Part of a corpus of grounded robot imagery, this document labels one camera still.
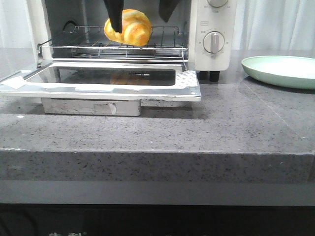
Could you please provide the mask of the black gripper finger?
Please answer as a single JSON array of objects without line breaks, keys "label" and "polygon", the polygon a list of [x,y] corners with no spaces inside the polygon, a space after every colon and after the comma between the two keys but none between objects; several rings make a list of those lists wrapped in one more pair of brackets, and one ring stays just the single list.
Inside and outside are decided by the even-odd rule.
[{"label": "black gripper finger", "polygon": [[160,0],[159,1],[158,13],[164,22],[167,23],[169,21],[173,11],[175,10],[179,2],[180,0]]},{"label": "black gripper finger", "polygon": [[111,27],[115,32],[122,33],[122,11],[124,8],[124,0],[104,0]]}]

